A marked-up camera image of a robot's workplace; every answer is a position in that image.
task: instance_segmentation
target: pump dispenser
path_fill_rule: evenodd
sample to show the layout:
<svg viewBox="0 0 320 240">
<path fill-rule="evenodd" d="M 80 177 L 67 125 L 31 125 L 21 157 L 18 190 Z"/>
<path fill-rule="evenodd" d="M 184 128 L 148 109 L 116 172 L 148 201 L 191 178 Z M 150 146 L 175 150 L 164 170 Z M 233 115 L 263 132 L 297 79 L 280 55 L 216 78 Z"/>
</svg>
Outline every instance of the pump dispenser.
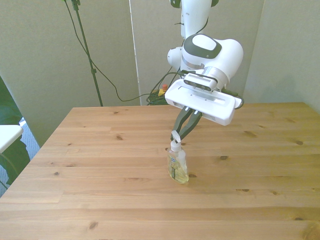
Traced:
<svg viewBox="0 0 320 240">
<path fill-rule="evenodd" d="M 173 141 L 171 148 L 168 148 L 168 171 L 170 177 L 179 184 L 188 182 L 188 169 L 186 152 L 181 147 L 181 139 L 177 131 L 172 131 Z"/>
</svg>

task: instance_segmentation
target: wooden tabletop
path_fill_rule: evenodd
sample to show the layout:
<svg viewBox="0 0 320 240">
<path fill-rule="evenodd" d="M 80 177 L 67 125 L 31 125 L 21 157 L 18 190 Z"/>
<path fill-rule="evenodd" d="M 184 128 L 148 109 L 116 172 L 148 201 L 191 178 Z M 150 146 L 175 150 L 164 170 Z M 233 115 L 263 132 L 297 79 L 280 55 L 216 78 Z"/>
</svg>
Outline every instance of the wooden tabletop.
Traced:
<svg viewBox="0 0 320 240">
<path fill-rule="evenodd" d="M 179 109 L 74 108 L 0 199 L 4 240 L 319 240 L 320 116 L 245 104 L 182 141 L 189 182 L 169 177 Z"/>
</svg>

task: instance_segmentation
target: bottle cap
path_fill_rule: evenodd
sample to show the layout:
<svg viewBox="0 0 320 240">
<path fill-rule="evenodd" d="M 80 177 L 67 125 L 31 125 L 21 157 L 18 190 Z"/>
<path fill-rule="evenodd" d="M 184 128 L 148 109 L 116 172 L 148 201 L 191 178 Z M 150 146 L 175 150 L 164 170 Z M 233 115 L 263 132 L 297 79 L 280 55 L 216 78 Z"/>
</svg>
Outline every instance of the bottle cap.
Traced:
<svg viewBox="0 0 320 240">
<path fill-rule="evenodd" d="M 163 84 L 162 85 L 162 90 L 163 91 L 167 91 L 168 90 L 168 85 L 167 84 Z"/>
<path fill-rule="evenodd" d="M 171 142 L 171 150 L 174 152 L 181 151 L 181 139 L 179 133 L 176 130 L 171 132 L 173 141 Z"/>
</svg>

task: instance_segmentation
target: bottle label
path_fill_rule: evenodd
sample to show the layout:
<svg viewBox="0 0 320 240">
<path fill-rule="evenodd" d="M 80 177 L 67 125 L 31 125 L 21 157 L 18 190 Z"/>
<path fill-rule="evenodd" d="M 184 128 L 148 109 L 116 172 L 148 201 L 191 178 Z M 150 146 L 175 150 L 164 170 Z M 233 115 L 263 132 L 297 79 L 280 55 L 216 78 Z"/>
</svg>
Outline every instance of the bottle label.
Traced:
<svg viewBox="0 0 320 240">
<path fill-rule="evenodd" d="M 171 167 L 171 177 L 175 180 L 176 179 L 176 169 Z"/>
</svg>

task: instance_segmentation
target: white table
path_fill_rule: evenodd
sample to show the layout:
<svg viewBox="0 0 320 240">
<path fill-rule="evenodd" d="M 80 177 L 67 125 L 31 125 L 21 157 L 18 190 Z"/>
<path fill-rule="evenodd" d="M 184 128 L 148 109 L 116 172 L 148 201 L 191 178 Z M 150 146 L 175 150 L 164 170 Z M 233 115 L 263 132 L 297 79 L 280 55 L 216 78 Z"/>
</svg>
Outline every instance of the white table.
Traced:
<svg viewBox="0 0 320 240">
<path fill-rule="evenodd" d="M 0 154 L 24 132 L 19 125 L 0 125 Z"/>
</svg>

